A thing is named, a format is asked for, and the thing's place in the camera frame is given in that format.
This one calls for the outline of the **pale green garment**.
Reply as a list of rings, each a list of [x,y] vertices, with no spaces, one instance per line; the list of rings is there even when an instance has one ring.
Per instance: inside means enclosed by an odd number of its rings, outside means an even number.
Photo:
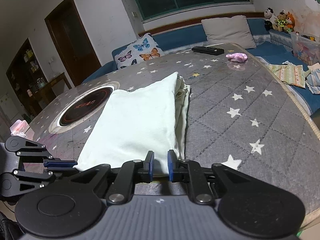
[[[146,87],[114,90],[90,133],[76,169],[118,168],[155,154],[154,174],[168,175],[168,151],[184,158],[190,86],[177,72]]]

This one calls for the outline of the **striped baby clothes pile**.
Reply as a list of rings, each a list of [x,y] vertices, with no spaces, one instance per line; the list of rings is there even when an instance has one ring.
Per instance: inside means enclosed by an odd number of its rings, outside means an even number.
[[[310,70],[304,71],[302,65],[295,65],[289,61],[285,64],[268,64],[267,68],[283,83],[305,88],[306,77]]]

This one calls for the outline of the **light blue clothes pile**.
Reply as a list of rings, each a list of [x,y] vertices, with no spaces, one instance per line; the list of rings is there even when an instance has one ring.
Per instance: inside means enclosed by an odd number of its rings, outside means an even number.
[[[306,85],[312,94],[320,94],[320,65],[317,62],[314,65],[308,66],[305,72]]]

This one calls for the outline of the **pink tissue box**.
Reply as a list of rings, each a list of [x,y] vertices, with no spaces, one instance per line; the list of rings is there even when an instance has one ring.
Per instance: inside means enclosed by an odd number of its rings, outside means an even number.
[[[30,128],[29,124],[25,120],[16,120],[15,123],[10,127],[11,136],[19,136],[25,138],[26,132]]]

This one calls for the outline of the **dark wooden shelf cabinet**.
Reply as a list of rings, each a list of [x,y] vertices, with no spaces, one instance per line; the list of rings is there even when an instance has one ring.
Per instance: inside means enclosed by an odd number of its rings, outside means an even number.
[[[22,44],[6,75],[30,119],[40,114],[56,98],[53,88],[58,83],[72,88],[64,73],[55,74],[47,80],[29,40]]]

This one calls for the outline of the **round black induction cooktop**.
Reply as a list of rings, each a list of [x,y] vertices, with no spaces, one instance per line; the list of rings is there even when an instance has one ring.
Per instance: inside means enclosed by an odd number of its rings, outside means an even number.
[[[48,132],[59,134],[78,126],[102,109],[112,92],[119,88],[118,81],[110,81],[99,83],[97,87],[92,87],[75,96],[70,103],[58,111],[58,115],[47,129]]]

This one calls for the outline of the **grey star-pattern table cover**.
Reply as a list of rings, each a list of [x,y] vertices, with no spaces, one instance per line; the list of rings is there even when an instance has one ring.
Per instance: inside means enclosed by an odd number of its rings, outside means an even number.
[[[135,91],[179,72],[191,86],[185,155],[206,165],[240,159],[240,171],[296,194],[304,228],[319,222],[319,128],[293,93],[256,57],[236,69],[224,56],[179,51],[86,81],[59,95],[30,124],[34,140],[61,159],[77,159],[101,109],[61,134],[54,122],[91,88],[117,81]]]

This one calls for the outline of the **dark brown door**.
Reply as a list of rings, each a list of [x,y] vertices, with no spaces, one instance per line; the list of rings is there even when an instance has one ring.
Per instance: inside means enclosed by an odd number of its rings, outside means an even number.
[[[80,85],[101,64],[74,0],[63,0],[44,20],[73,85]]]

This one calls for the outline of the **black remote control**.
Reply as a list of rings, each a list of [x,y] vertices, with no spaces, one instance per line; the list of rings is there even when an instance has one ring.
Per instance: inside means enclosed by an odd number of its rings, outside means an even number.
[[[195,46],[191,50],[193,52],[208,54],[208,55],[215,55],[215,56],[219,56],[225,53],[225,51],[221,48],[205,47],[205,46]]]

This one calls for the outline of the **butterfly print pillow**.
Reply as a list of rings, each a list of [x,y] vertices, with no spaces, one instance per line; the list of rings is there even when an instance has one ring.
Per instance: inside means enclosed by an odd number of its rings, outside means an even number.
[[[117,68],[122,69],[164,55],[165,53],[158,46],[158,43],[153,39],[150,33],[147,33],[135,42],[127,45],[115,55],[114,59]]]

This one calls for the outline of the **pink twisted cloth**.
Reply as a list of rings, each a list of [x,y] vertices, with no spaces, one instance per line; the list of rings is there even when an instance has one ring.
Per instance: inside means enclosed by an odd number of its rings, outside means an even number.
[[[232,53],[227,54],[226,58],[231,62],[244,63],[247,61],[248,56],[244,53]]]

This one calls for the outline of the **grey plain pillow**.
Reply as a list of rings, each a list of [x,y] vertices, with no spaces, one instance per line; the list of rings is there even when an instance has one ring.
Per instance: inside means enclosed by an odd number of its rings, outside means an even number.
[[[244,49],[256,48],[247,18],[243,15],[201,21],[209,44],[234,43]]]

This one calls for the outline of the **clear plastic toy box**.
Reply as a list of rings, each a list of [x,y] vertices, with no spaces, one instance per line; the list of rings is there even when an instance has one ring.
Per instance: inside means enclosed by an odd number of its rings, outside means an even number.
[[[310,40],[297,33],[290,33],[295,57],[307,65],[319,63],[319,42]]]

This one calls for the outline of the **panda plush toy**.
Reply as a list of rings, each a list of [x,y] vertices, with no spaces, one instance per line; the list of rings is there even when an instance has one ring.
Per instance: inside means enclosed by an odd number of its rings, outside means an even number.
[[[273,29],[274,20],[276,19],[274,10],[271,7],[268,7],[264,11],[264,27],[266,31]]]

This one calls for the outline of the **brown bear plush toy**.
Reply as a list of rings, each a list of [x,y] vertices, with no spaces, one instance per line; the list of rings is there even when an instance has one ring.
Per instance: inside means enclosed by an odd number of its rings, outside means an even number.
[[[287,13],[282,10],[274,20],[273,29],[277,31],[287,31],[286,18]]]

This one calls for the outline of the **orange fox plush toy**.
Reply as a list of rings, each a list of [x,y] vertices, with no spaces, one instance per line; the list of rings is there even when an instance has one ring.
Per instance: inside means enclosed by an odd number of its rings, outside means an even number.
[[[284,30],[288,33],[292,32],[295,27],[295,19],[290,12],[287,13],[285,22],[286,24],[285,24]]]

